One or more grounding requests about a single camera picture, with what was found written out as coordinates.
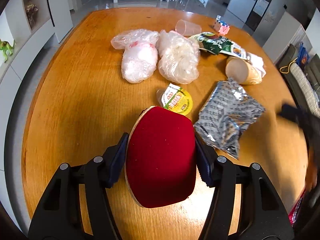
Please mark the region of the clear plastic cup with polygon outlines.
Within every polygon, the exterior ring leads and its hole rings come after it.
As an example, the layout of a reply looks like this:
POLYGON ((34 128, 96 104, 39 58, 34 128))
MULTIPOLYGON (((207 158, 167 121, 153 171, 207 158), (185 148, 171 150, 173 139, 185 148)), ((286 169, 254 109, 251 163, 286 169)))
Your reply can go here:
POLYGON ((175 31, 183 36, 193 36, 202 32, 200 25, 185 20, 176 23, 175 31))

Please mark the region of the orange paper bread bag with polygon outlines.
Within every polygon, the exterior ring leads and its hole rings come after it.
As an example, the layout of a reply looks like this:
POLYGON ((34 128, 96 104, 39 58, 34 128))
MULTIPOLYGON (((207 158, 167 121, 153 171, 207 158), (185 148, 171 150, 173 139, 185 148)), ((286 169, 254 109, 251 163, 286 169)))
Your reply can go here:
POLYGON ((261 73, 247 61, 229 57, 227 59, 225 74, 240 85, 257 85, 262 82, 261 73))

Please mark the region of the white cloth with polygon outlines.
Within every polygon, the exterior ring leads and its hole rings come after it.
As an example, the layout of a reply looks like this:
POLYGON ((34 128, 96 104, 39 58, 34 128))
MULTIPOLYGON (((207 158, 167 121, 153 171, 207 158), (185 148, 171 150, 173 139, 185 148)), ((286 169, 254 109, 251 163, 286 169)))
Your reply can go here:
POLYGON ((266 70, 264 69, 263 59, 255 54, 247 52, 247 59, 249 63, 255 68, 255 70, 259 73, 261 78, 266 75, 266 70))

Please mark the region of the green toy dinosaur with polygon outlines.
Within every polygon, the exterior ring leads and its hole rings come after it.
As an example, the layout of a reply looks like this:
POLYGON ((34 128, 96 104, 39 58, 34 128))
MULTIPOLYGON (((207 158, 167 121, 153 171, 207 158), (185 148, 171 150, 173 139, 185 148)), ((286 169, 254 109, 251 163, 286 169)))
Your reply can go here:
POLYGON ((13 41, 13 44, 11 45, 8 41, 2 41, 0 40, 0 50, 3 53, 4 62, 7 62, 8 57, 12 56, 14 53, 14 47, 16 42, 13 41))

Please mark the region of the colourful foam puzzle cube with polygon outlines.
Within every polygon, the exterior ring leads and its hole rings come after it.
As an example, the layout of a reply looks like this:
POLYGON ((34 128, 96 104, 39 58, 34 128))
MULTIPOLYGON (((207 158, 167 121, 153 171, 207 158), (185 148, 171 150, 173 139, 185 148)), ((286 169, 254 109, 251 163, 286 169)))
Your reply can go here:
POLYGON ((230 26, 226 22, 221 20, 220 15, 217 15, 215 23, 213 25, 213 29, 220 35, 226 35, 230 30, 230 26))

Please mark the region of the green snack packet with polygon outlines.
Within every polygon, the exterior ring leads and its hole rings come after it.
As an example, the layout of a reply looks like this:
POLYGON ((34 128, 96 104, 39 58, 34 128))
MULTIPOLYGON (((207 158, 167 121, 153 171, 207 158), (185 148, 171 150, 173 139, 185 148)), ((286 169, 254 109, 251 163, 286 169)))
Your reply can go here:
POLYGON ((199 44, 200 50, 205 50, 213 55, 218 55, 221 51, 230 52, 232 41, 224 36, 211 32, 203 32, 189 37, 199 44))

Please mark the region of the yellow foil lid cup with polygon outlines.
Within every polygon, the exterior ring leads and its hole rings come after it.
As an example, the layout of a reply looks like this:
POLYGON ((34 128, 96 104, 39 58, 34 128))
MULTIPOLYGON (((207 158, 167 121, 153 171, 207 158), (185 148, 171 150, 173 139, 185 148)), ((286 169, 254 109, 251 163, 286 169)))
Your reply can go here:
POLYGON ((184 116, 193 108, 191 95, 182 87, 172 83, 166 89, 157 90, 156 96, 161 107, 184 116))

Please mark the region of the plastic bag with red print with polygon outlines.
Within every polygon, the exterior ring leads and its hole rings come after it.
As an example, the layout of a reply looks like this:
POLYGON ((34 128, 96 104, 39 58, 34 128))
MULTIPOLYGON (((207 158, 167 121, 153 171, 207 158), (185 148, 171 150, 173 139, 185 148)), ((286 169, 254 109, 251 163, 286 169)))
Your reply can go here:
POLYGON ((116 50, 123 50, 122 77, 129 83, 140 83, 156 70, 159 32, 136 29, 123 32, 111 40, 116 50))

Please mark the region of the dried flower vase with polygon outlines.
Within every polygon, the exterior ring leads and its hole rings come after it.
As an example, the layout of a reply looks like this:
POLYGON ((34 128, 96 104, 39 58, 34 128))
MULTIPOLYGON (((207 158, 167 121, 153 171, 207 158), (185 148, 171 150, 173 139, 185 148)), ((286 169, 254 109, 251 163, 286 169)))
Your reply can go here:
POLYGON ((31 28, 33 28, 33 26, 35 25, 35 16, 37 15, 38 10, 39 9, 38 9, 37 5, 35 5, 33 3, 29 3, 25 7, 25 14, 27 16, 28 23, 31 28))

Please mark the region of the grey sofa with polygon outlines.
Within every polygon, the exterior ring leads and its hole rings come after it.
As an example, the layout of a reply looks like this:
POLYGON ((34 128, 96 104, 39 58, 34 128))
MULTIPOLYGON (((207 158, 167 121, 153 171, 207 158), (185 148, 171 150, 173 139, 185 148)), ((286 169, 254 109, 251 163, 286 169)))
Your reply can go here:
POLYGON ((319 117, 319 56, 300 67, 298 48, 291 44, 276 66, 297 107, 319 117))

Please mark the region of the white sideboard cabinet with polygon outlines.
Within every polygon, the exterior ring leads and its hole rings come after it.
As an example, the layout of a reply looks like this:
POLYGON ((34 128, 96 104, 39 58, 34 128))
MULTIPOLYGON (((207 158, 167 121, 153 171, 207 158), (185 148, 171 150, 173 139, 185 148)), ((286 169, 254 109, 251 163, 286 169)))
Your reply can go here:
POLYGON ((16 222, 16 217, 9 200, 7 184, 5 181, 4 146, 5 136, 12 105, 14 103, 20 84, 31 63, 42 47, 54 34, 52 22, 48 20, 29 38, 9 64, 1 66, 1 104, 0 104, 0 144, 1 144, 1 204, 10 218, 16 222))

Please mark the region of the silver foil printed bag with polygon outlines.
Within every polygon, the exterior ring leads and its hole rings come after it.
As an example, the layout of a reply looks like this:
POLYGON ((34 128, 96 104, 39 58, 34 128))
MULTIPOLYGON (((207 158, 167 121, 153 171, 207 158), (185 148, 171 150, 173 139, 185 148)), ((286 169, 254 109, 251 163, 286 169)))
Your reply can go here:
POLYGON ((235 80, 219 81, 199 112, 195 131, 209 146, 239 159, 239 139, 265 108, 235 80))

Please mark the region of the clear plastic bag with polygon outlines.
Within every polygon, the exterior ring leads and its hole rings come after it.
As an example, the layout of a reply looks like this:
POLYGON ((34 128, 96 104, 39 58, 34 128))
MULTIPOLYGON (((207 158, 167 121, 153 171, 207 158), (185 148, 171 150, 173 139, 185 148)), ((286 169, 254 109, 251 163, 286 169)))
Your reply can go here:
POLYGON ((200 47, 194 38, 161 30, 157 50, 160 57, 158 70, 167 80, 189 84, 199 77, 200 47))

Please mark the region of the red table tennis paddle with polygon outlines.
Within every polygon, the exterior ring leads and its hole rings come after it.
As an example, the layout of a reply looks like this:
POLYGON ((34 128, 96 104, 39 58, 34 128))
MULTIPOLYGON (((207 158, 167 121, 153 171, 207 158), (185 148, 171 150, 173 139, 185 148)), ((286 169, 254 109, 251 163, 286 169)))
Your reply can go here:
POLYGON ((196 181, 196 142, 190 119, 152 106, 136 121, 127 144, 126 183, 136 202, 163 207, 187 199, 196 181))

